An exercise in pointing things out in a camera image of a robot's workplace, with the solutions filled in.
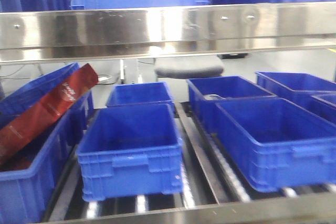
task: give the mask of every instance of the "red bag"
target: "red bag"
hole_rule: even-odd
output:
[[[78,69],[36,104],[0,130],[0,165],[55,123],[83,94],[98,83],[89,64]]]

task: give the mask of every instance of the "metal rail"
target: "metal rail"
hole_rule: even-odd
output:
[[[335,2],[1,13],[0,63],[332,47],[335,35]]]

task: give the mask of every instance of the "crate handle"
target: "crate handle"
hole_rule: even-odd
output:
[[[114,157],[112,159],[113,167],[140,166],[148,165],[148,157],[145,154]]]
[[[313,146],[296,146],[293,147],[294,157],[316,157],[326,156],[328,154],[325,146],[313,145]]]

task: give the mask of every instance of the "stainless steel shelf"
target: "stainless steel shelf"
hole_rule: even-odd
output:
[[[218,144],[188,110],[176,104],[183,146],[184,191],[84,202],[76,158],[64,170],[45,213],[45,223],[336,223],[334,185],[253,190]]]
[[[0,63],[336,45],[336,2],[0,14]]]

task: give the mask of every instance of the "roller conveyor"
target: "roller conveyor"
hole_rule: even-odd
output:
[[[189,111],[176,103],[183,136],[184,190],[174,195],[138,195],[82,200],[74,154],[54,192],[44,223],[336,223],[334,184],[282,188],[260,193]]]

